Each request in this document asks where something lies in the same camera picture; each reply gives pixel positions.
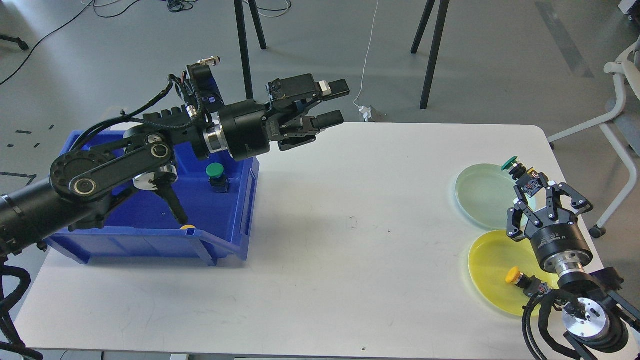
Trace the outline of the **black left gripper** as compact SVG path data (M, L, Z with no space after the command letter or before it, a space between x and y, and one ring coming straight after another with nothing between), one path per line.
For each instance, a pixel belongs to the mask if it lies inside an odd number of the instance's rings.
M210 153L228 151L239 162L270 152L270 142L278 141L281 152L316 140L316 135L345 122L341 111L318 116L297 116L280 126L283 112L296 109L297 102L316 104L350 94L345 79L316 81L311 74L275 79L267 83L270 104L245 100L221 107L210 126Z

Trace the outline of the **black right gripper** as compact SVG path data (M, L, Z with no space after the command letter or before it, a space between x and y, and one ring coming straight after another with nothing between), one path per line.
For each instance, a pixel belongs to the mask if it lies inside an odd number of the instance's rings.
M523 191L515 187L513 207L507 210L507 236L515 242L529 239L542 271L559 274L560 260L589 265L594 255L581 232L578 219L594 209L594 205L565 182L545 182L545 207L535 214L528 204L542 187ZM522 219L526 227L522 230Z

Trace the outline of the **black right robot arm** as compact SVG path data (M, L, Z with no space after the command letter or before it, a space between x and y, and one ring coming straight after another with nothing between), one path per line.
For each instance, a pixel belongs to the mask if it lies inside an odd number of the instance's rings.
M592 204L568 184L543 175L517 178L515 192L514 206L507 212L508 237L516 242L528 239L542 271L558 276L553 288L518 268L506 275L506 283L529 298L521 319L528 351L535 360L545 358L532 330L535 309L538 331L556 353L594 360L594 351L621 351L629 340L627 328L639 330L639 310L618 294L623 279L614 268L585 272L593 255L579 230L578 216L589 212Z

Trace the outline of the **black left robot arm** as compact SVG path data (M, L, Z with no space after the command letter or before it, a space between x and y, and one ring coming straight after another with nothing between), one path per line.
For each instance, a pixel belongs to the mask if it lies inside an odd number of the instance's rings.
M265 154L276 142L287 151L316 140L317 134L341 125L340 111L310 116L324 101L350 93L345 79L317 81L311 74L275 79L267 84L269 102L253 99L224 104L211 67L213 56L188 64L180 77L134 112L101 121L83 132L51 165L49 176L1 196L1 276L18 279L1 296L1 349L23 360L43 355L25 345L10 317L31 284L27 270L6 264L64 228L103 228L109 215L138 191L150 191L167 203L181 225L188 215L173 184L178 180L175 147L189 143L205 160L228 151L235 161Z

